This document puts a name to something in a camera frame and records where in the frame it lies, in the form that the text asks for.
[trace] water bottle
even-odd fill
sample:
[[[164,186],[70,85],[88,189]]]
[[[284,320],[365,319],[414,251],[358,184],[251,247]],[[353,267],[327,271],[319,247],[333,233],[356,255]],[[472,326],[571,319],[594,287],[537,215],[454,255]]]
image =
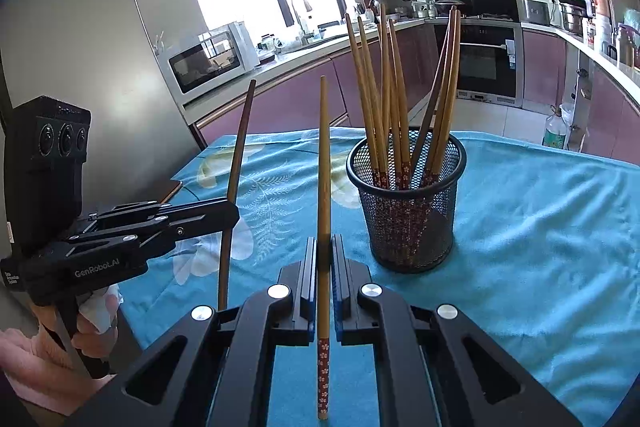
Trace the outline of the water bottle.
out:
[[[551,106],[551,109],[553,109],[554,113],[545,121],[545,137],[542,139],[542,145],[564,149],[567,127],[562,119],[560,108]]]

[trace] black mesh pen holder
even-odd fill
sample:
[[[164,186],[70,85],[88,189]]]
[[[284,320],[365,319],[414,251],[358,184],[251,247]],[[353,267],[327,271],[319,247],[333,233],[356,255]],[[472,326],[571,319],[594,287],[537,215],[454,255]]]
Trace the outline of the black mesh pen holder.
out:
[[[409,130],[411,150],[418,131],[417,127]],[[360,194],[373,257],[382,266],[400,273],[418,273],[436,267],[453,246],[456,191],[465,170],[466,152],[458,139],[449,136],[438,181],[420,187],[430,144],[431,131],[409,190],[391,190],[373,184],[366,139],[358,142],[347,158],[347,175]],[[389,186],[395,187],[392,140],[388,173]]]

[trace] round metal bolt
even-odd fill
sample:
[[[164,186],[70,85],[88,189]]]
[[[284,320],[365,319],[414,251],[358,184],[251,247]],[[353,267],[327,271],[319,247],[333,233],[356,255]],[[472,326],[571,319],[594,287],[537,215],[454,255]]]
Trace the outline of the round metal bolt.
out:
[[[451,320],[458,316],[458,310],[451,304],[441,304],[438,306],[438,315],[443,319]]]
[[[360,288],[360,291],[367,297],[377,297],[382,293],[382,287],[374,282],[370,282]]]
[[[196,306],[191,310],[191,318],[195,321],[206,321],[213,315],[213,310],[208,306]]]
[[[269,286],[267,293],[272,299],[284,299],[289,295],[289,287],[284,284],[274,284]]]

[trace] white microwave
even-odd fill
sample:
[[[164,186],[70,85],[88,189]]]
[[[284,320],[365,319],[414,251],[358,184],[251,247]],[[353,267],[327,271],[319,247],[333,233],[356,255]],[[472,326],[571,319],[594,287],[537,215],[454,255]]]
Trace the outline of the white microwave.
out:
[[[191,100],[255,69],[260,60],[243,22],[183,38],[158,57],[176,102]]]

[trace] white countertop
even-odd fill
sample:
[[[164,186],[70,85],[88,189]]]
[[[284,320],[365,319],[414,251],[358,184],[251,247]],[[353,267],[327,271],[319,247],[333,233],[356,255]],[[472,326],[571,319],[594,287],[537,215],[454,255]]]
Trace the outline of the white countertop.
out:
[[[404,30],[424,24],[424,19],[415,19],[403,21],[395,24],[397,30]],[[367,39],[378,36],[378,30],[372,28],[365,31]],[[356,34],[356,40],[360,42],[359,34]],[[204,116],[207,116],[217,108],[222,107],[226,103],[231,102],[238,96],[244,95],[249,88],[249,82],[255,78],[256,85],[260,86],[265,82],[269,82],[274,78],[289,73],[300,66],[304,66],[310,62],[314,62],[322,57],[343,50],[349,47],[349,37],[345,35],[343,38],[334,39],[332,41],[318,44],[315,48],[300,50],[288,53],[283,56],[276,55],[276,60],[268,62],[264,66],[260,66],[250,73],[238,76],[232,81],[223,84],[223,86],[212,89],[207,94],[199,97],[193,102],[189,102],[184,107],[184,117],[187,124],[192,124]]]
[[[640,71],[635,68],[630,68],[625,64],[620,64],[620,66],[618,66],[618,62],[616,60],[613,60],[612,58],[607,57],[607,55],[603,55],[593,48],[590,48],[589,45],[585,44],[583,39],[580,37],[572,35],[571,33],[555,26],[543,26],[540,24],[523,22],[522,29],[551,33],[563,38],[605,70],[609,76],[613,77],[620,87],[628,93],[629,97],[640,105]]]

